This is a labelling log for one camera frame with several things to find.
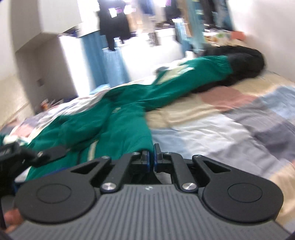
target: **green jacket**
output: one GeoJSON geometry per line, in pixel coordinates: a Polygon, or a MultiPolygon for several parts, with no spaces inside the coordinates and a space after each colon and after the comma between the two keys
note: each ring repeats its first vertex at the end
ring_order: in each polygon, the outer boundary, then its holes
{"type": "Polygon", "coordinates": [[[39,168],[31,168],[27,180],[87,161],[90,145],[95,158],[108,155],[153,152],[145,112],[163,107],[204,84],[220,81],[232,73],[226,56],[206,56],[189,60],[157,77],[152,85],[128,85],[110,90],[91,109],[76,115],[57,117],[33,141],[37,151],[64,145],[67,156],[39,168]]]}

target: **hand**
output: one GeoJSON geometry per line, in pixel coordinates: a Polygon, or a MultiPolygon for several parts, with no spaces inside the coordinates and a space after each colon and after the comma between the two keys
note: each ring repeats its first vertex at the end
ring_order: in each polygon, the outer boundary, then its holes
{"type": "Polygon", "coordinates": [[[5,213],[4,219],[6,223],[10,225],[6,229],[6,233],[12,232],[14,229],[17,228],[18,225],[22,224],[22,222],[24,221],[18,209],[13,209],[5,213]]]}

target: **gray ribbed plate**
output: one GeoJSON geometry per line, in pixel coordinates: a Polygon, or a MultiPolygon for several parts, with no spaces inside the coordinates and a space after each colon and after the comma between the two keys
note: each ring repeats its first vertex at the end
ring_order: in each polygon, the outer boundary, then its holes
{"type": "Polygon", "coordinates": [[[199,198],[174,185],[125,185],[104,194],[83,217],[60,225],[29,221],[11,233],[15,240],[283,240],[274,221],[239,226],[206,211],[199,198]]]}

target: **pink patch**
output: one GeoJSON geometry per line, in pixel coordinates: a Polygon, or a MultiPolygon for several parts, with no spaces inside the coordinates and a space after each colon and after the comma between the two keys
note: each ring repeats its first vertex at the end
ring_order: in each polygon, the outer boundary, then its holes
{"type": "Polygon", "coordinates": [[[243,94],[232,87],[215,87],[207,92],[200,93],[203,102],[213,105],[221,112],[239,108],[251,103],[257,97],[243,94]]]}
{"type": "Polygon", "coordinates": [[[19,136],[19,137],[29,137],[31,132],[34,130],[30,125],[23,124],[19,126],[15,132],[13,132],[13,135],[19,136]]]}

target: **round black pad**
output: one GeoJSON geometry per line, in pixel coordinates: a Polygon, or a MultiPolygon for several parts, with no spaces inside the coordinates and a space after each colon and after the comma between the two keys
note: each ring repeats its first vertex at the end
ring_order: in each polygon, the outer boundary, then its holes
{"type": "Polygon", "coordinates": [[[240,171],[216,174],[205,187],[203,200],[227,220],[259,223],[277,216],[283,194],[273,182],[240,171]]]}
{"type": "Polygon", "coordinates": [[[262,190],[250,183],[238,183],[229,187],[228,194],[238,202],[256,202],[262,197],[262,190]]]}
{"type": "Polygon", "coordinates": [[[37,198],[44,203],[60,203],[67,200],[71,196],[71,193],[72,190],[66,185],[49,184],[42,186],[37,191],[37,198]]]}
{"type": "Polygon", "coordinates": [[[17,192],[15,203],[25,219],[57,224],[82,216],[95,200],[85,175],[63,171],[27,182],[17,192]]]}

